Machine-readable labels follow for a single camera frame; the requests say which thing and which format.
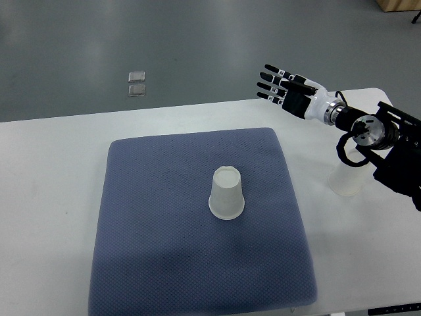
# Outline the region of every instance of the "plastic cup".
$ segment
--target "plastic cup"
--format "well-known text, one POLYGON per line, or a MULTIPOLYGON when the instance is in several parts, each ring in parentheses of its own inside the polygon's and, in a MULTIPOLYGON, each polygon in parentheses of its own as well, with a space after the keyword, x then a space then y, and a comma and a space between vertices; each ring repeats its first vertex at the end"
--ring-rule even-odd
POLYGON ((222 166, 213 174, 209 208, 219 219, 238 217, 244 209, 241 175, 233 166, 222 166))
MULTIPOLYGON (((360 161, 364 156, 355 148, 347 152, 347 156, 352 161, 360 161)), ((342 161, 329 174, 329 186, 341 196, 353 196, 357 194, 370 174, 370 165, 354 168, 346 165, 342 161)))

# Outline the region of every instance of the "robotic hand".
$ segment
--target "robotic hand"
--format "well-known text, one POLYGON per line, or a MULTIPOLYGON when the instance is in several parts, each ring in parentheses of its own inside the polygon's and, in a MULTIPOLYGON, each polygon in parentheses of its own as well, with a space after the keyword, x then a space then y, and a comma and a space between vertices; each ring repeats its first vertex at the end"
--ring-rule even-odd
POLYGON ((281 105, 300 119, 317 119, 347 132, 336 146, 341 161, 351 167, 372 162, 377 168, 374 178, 393 191, 410 196, 421 211, 420 120, 383 102, 378 103, 376 114, 369 115, 348 106, 341 92, 331 97, 325 87, 312 80, 271 65, 265 68, 275 75, 260 73, 260 77, 272 85, 259 82, 258 87, 271 93, 258 92, 259 97, 281 105), (344 147, 350 138, 365 156, 363 161, 353 162, 346 156, 344 147), (373 152, 391 147, 385 159, 373 152))

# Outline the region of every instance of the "translucent plastic cup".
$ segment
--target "translucent plastic cup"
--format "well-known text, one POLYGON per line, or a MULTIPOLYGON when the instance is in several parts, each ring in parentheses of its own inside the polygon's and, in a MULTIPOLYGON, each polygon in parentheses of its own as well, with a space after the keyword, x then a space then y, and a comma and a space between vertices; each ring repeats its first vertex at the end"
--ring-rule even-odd
POLYGON ((244 209, 241 175, 233 166, 222 166, 213 174, 209 208, 219 219, 238 217, 244 209))
MULTIPOLYGON (((355 148, 347 152, 347 156, 352 161, 361 161, 364 156, 355 148)), ((342 161, 329 174, 329 186, 341 196, 353 196, 357 194, 370 174, 370 165, 354 168, 346 165, 342 161)))

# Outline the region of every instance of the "blue mat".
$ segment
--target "blue mat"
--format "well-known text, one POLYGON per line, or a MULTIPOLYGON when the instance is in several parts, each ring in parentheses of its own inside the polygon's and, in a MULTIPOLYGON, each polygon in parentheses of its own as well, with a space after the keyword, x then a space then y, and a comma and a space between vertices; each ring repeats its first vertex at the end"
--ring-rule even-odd
POLYGON ((89 315, 223 315, 316 300, 312 259, 272 129, 111 144, 89 315), (245 208, 209 210, 213 172, 241 173, 245 208))

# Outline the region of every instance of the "concrete floor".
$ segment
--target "concrete floor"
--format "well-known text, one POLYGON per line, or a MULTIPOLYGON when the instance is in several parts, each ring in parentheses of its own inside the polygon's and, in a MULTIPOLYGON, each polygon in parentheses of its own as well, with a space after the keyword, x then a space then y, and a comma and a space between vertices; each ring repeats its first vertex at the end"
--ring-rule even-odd
POLYGON ((375 0, 0 0, 0 122, 252 99, 266 63, 330 91, 380 88, 421 119, 415 14, 375 0), (146 96, 128 97, 133 70, 146 96))

